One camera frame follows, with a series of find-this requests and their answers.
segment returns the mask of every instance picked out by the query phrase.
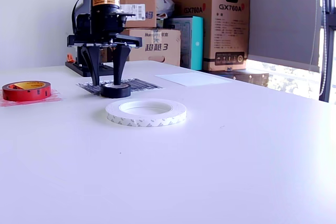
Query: white tape roll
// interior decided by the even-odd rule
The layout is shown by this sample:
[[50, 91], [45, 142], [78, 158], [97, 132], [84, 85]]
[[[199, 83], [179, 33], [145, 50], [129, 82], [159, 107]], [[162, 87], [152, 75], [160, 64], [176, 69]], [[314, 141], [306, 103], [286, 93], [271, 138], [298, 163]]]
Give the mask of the white tape roll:
[[131, 127], [161, 127], [186, 120], [187, 108], [163, 99], [127, 99], [106, 107], [108, 120]]

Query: red tape roll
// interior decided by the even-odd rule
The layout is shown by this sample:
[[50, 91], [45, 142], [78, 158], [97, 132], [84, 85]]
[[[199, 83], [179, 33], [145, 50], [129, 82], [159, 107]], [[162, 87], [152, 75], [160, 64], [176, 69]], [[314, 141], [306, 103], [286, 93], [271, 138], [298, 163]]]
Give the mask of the red tape roll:
[[44, 81], [14, 82], [2, 87], [3, 98], [12, 102], [38, 101], [51, 96], [51, 84]]

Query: black cable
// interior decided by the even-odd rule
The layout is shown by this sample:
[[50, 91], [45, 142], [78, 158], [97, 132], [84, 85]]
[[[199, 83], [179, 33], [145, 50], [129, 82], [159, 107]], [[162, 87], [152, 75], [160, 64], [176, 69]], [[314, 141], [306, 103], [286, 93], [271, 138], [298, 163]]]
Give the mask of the black cable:
[[73, 34], [76, 33], [76, 29], [77, 29], [75, 11], [76, 11], [76, 6], [77, 6], [79, 1], [80, 0], [77, 0], [77, 2], [75, 3], [75, 6], [73, 7], [73, 10], [72, 10], [72, 30], [73, 30]]

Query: black electrical tape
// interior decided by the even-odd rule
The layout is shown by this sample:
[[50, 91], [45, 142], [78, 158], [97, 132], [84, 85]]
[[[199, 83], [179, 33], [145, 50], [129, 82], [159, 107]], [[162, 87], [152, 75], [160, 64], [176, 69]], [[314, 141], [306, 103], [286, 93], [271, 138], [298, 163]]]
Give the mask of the black electrical tape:
[[128, 84], [125, 85], [123, 88], [113, 88], [111, 87], [112, 84], [107, 83], [100, 86], [101, 89], [101, 96], [106, 98], [125, 98], [131, 96], [131, 86]]

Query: window frame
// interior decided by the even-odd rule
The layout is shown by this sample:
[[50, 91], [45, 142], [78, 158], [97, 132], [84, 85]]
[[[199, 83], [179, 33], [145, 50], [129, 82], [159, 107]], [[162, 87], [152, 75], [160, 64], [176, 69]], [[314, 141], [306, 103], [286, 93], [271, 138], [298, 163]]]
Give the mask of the window frame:
[[327, 25], [326, 26], [327, 36], [325, 38], [327, 40], [327, 60], [323, 55], [321, 88], [323, 85], [324, 75], [326, 76], [326, 82], [324, 85], [324, 91], [320, 96], [320, 101], [329, 102], [330, 92], [332, 88], [331, 81], [332, 81], [332, 65], [334, 60], [334, 33], [336, 31], [336, 7], [334, 0], [325, 0], [325, 11], [326, 11], [326, 25]]

